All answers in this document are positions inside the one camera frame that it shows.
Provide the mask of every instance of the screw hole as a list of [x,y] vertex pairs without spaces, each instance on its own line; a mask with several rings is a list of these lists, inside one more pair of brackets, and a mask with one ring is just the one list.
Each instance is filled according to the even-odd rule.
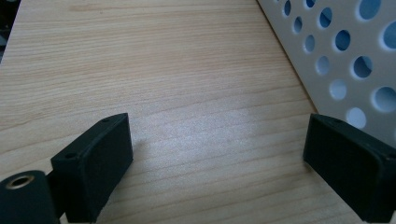
[[374,105],[382,112],[390,113],[396,110],[396,91],[391,87],[383,87],[375,92]]
[[296,20],[294,21],[294,32],[296,34],[301,32],[301,29],[303,28],[303,20],[301,17],[297,17]]
[[346,112],[346,121],[355,128],[363,129],[366,126],[367,118],[360,108],[354,107]]
[[350,44],[350,34],[346,30],[340,31],[337,36],[335,37],[335,46],[341,50],[344,51],[347,48],[349,48]]
[[285,13],[286,16],[289,16],[291,12],[291,2],[290,0],[288,0],[285,3],[285,6],[283,7],[283,13]]
[[329,7],[326,7],[320,13],[319,23],[323,28],[329,27],[330,23],[332,23],[332,10]]
[[383,38],[388,48],[396,49],[396,21],[387,27]]
[[312,35],[309,35],[305,39],[304,43],[305,52],[310,53],[315,49],[315,38]]
[[306,0],[305,3],[308,7],[313,7],[317,0]]
[[22,175],[8,182],[7,189],[20,189],[35,179],[33,175]]
[[75,158],[76,156],[77,156],[77,153],[71,152],[71,153],[67,153],[64,157],[70,160],[70,159]]
[[373,63],[367,56],[360,56],[353,64],[353,71],[356,76],[366,78],[371,75],[373,71]]
[[361,17],[365,20],[372,19],[381,7],[381,0],[362,0],[359,8]]
[[341,79],[337,79],[330,84],[330,95],[336,101],[343,100],[347,96],[347,84]]
[[330,70],[330,62],[326,56],[322,56],[317,60],[317,72],[324,76],[329,73]]

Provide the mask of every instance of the white perforated panel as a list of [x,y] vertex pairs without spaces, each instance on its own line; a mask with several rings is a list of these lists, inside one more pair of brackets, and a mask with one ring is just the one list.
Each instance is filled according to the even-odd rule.
[[396,2],[259,2],[318,112],[396,147]]

